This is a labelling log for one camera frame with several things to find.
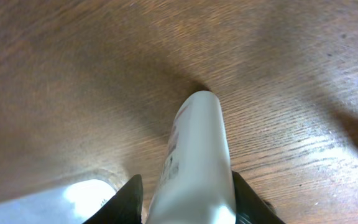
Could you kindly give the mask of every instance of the wooden surface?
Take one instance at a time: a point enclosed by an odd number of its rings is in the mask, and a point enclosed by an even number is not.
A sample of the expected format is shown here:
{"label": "wooden surface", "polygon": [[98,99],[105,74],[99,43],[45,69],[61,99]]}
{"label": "wooden surface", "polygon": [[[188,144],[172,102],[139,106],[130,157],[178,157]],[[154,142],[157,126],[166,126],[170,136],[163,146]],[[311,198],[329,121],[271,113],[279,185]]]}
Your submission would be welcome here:
{"label": "wooden surface", "polygon": [[0,202],[142,174],[147,211],[199,85],[279,217],[358,223],[358,1],[0,1]]}

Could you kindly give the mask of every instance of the wooden table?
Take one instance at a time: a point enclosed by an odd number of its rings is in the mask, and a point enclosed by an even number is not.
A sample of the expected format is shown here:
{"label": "wooden table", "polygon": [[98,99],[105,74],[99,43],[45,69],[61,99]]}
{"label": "wooden table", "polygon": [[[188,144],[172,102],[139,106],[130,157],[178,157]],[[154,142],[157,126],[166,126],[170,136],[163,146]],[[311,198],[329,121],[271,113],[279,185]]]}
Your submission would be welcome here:
{"label": "wooden table", "polygon": [[0,202],[142,174],[206,85],[286,223],[358,223],[358,1],[0,1]]}

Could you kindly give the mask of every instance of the plastic bottle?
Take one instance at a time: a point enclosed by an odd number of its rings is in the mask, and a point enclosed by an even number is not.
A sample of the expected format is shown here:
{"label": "plastic bottle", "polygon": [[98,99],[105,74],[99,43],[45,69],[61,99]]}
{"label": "plastic bottle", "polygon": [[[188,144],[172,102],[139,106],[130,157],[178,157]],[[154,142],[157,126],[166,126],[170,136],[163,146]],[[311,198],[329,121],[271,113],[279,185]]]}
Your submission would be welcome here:
{"label": "plastic bottle", "polygon": [[146,224],[234,224],[236,200],[223,115],[209,91],[180,107]]}

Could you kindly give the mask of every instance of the white object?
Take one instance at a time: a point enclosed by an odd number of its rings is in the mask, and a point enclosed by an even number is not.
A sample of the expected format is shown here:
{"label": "white object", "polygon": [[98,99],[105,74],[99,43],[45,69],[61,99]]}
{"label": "white object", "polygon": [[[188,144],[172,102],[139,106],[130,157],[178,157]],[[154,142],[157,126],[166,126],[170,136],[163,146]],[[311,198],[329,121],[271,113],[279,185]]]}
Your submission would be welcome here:
{"label": "white object", "polygon": [[236,200],[218,98],[192,94],[180,107],[146,224],[234,224]]}
{"label": "white object", "polygon": [[102,180],[87,180],[0,203],[0,224],[81,224],[116,191]]}

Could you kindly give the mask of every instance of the bottle label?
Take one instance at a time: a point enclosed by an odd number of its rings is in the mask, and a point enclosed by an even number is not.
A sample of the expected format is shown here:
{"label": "bottle label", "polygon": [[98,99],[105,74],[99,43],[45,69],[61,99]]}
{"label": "bottle label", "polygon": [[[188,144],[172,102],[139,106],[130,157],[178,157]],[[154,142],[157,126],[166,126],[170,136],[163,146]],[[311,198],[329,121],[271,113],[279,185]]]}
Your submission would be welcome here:
{"label": "bottle label", "polygon": [[177,117],[175,118],[171,130],[171,135],[168,141],[168,152],[167,158],[164,163],[163,171],[160,177],[160,184],[159,188],[163,187],[167,182],[175,179],[180,170],[180,153],[178,153],[178,147],[183,147],[178,145],[179,140],[183,140],[183,131],[181,129],[187,126],[187,122],[190,116],[190,104],[186,105],[181,109],[178,113]]}

